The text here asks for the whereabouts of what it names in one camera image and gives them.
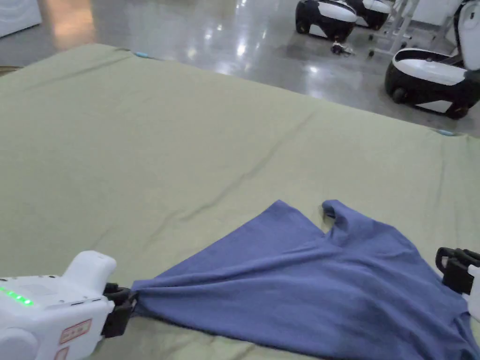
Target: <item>blue clip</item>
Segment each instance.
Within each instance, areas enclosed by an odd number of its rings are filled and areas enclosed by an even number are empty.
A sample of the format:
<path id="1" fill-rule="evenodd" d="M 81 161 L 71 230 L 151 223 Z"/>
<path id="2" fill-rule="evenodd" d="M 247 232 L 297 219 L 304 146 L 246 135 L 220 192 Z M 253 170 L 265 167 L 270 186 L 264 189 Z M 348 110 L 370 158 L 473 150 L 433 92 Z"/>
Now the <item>blue clip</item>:
<path id="1" fill-rule="evenodd" d="M 435 130 L 437 131 L 437 133 L 443 135 L 443 136 L 456 136 L 456 134 L 454 132 L 451 132 L 451 131 L 447 131 L 447 130 L 440 130 L 440 129 L 437 129 Z"/>
<path id="2" fill-rule="evenodd" d="M 139 52 L 139 51 L 137 51 L 137 52 L 134 52 L 134 54 L 135 54 L 136 56 L 138 56 L 139 58 L 145 58 L 145 59 L 150 58 L 150 57 L 148 56 L 148 54 L 145 54 L 144 52 Z"/>

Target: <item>white wall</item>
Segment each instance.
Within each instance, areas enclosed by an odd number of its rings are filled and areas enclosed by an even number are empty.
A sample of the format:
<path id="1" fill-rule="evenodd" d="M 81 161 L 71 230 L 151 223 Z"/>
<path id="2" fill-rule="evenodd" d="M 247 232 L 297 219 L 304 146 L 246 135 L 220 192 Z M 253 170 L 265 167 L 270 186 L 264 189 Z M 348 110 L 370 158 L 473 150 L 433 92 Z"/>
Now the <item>white wall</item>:
<path id="1" fill-rule="evenodd" d="M 442 25 L 447 14 L 453 13 L 460 2 L 459 0 L 420 0 L 413 20 Z"/>

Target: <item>white cabinet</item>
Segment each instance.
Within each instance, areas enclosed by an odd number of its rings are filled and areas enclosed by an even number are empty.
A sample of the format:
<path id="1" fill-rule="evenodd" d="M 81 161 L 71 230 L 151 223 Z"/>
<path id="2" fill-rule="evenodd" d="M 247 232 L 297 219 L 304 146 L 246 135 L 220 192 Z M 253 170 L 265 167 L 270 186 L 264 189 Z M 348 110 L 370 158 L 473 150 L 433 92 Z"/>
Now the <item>white cabinet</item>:
<path id="1" fill-rule="evenodd" d="M 0 36 L 42 22 L 36 0 L 0 0 Z"/>
<path id="2" fill-rule="evenodd" d="M 442 25 L 452 9 L 456 9 L 460 2 L 458 0 L 420 0 L 413 20 L 423 23 Z"/>

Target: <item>blue t-shirt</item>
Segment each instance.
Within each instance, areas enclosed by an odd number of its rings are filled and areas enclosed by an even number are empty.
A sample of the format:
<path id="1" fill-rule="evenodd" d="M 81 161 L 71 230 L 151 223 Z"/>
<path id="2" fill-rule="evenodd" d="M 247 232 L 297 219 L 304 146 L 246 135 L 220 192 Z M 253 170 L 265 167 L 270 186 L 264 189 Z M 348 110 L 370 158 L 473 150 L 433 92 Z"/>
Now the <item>blue t-shirt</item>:
<path id="1" fill-rule="evenodd" d="M 470 360 L 466 301 L 398 230 L 339 201 L 323 233 L 277 201 L 152 280 L 137 312 L 322 358 Z"/>

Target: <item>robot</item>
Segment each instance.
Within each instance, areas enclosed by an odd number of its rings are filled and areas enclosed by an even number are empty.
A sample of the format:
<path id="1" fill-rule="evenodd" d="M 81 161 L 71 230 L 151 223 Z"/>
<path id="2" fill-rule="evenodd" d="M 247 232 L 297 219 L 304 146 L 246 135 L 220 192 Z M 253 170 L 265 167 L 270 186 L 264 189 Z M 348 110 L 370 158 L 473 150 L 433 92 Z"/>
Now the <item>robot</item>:
<path id="1" fill-rule="evenodd" d="M 379 30 L 390 16 L 390 6 L 380 0 L 347 0 L 347 3 L 357 12 L 356 24 L 374 31 Z"/>
<path id="2" fill-rule="evenodd" d="M 123 335 L 136 294 L 107 283 L 116 267 L 95 251 L 62 276 L 0 278 L 0 353 L 5 360 L 78 360 L 104 338 Z"/>
<path id="3" fill-rule="evenodd" d="M 480 0 L 462 3 L 454 15 L 458 55 L 405 48 L 385 75 L 387 94 L 410 104 L 461 119 L 480 100 Z"/>
<path id="4" fill-rule="evenodd" d="M 389 15 L 390 6 L 380 0 L 300 0 L 295 23 L 300 34 L 308 34 L 314 25 L 316 35 L 343 42 L 355 24 L 378 30 Z"/>
<path id="5" fill-rule="evenodd" d="M 308 34 L 315 25 L 319 36 L 337 42 L 347 39 L 356 21 L 357 13 L 342 0 L 300 0 L 295 13 L 299 34 Z"/>

